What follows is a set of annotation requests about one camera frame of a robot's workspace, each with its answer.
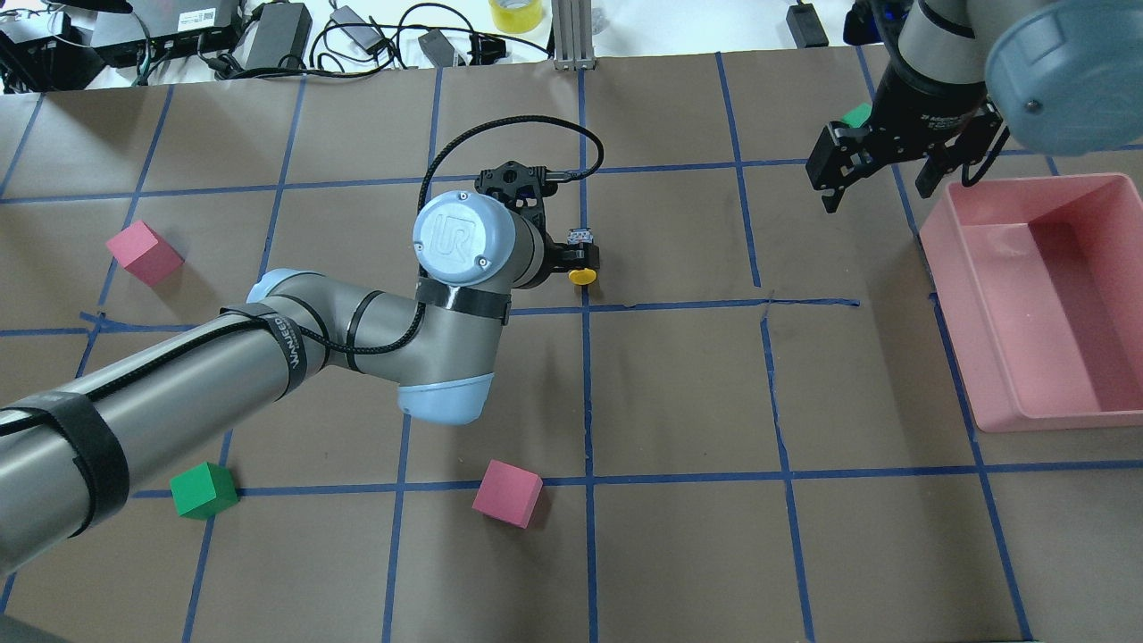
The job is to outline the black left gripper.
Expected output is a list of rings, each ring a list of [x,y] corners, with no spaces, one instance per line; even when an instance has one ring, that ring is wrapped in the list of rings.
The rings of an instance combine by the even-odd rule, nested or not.
[[[534,284],[543,284],[552,273],[572,273],[582,270],[582,230],[569,230],[567,243],[555,243],[554,238],[542,233],[543,257]]]

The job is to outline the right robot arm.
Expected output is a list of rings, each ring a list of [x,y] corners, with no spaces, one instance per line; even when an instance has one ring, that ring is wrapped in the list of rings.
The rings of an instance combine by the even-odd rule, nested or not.
[[[1050,156],[1140,140],[1140,1],[856,1],[844,38],[880,42],[889,65],[805,163],[826,212],[889,164],[924,162],[928,198],[951,172],[975,186],[1009,140]]]

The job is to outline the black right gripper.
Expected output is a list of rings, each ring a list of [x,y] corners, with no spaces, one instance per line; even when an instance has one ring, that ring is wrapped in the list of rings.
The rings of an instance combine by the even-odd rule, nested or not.
[[[1004,118],[982,81],[956,85],[889,63],[871,106],[864,127],[825,124],[805,160],[829,214],[838,210],[847,188],[886,164],[924,158],[917,192],[930,198],[956,170],[961,186],[976,186],[1005,148]]]

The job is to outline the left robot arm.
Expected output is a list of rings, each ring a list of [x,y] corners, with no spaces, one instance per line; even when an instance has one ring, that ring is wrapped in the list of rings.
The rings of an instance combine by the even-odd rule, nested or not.
[[[395,381],[414,419],[474,421],[512,290],[538,286],[563,249],[538,215],[467,190],[431,199],[411,246],[413,298],[269,271],[207,324],[5,405],[3,574],[111,519],[185,452],[328,365]]]

